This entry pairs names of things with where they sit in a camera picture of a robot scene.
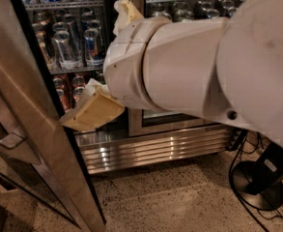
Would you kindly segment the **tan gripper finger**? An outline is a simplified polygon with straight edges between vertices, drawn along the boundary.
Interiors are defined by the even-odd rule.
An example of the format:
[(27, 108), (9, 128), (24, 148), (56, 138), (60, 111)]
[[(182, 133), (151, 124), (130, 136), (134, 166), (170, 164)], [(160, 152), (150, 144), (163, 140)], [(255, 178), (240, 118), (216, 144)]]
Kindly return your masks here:
[(125, 107), (111, 96), (107, 85), (91, 78), (76, 108), (62, 116), (60, 123), (75, 131), (92, 131), (118, 118), (124, 111)]
[(130, 0), (117, 0), (114, 3), (114, 9), (118, 13), (113, 29), (113, 34), (116, 37), (126, 28), (134, 31), (136, 26), (135, 21), (144, 18)]

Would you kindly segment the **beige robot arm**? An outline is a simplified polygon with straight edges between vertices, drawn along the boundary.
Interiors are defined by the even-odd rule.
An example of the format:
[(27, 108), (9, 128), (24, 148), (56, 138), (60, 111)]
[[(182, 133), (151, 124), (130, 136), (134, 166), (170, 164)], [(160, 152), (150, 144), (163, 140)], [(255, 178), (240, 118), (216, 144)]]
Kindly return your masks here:
[(61, 119), (97, 129), (125, 108), (172, 111), (257, 131), (283, 148), (283, 0), (246, 0), (229, 18), (174, 23), (120, 10), (105, 82)]

